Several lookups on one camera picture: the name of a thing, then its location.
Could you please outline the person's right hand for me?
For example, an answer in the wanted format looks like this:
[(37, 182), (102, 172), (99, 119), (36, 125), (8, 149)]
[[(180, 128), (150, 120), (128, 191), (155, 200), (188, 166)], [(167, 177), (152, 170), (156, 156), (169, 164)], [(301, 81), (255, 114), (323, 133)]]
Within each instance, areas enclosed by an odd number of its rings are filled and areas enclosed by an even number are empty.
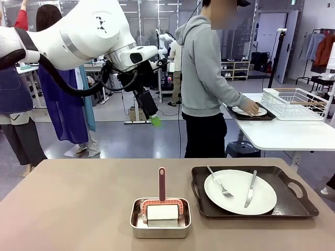
[(259, 106), (253, 100), (243, 96), (241, 99), (238, 108), (247, 113), (249, 116), (253, 117), (258, 115)]

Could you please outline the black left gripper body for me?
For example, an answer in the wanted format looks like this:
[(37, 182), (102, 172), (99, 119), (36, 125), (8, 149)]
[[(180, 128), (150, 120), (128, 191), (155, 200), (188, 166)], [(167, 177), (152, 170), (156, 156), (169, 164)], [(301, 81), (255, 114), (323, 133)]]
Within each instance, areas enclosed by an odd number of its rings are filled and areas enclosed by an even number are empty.
[(152, 117), (157, 114), (158, 108), (149, 90), (135, 94), (135, 98), (146, 117)]

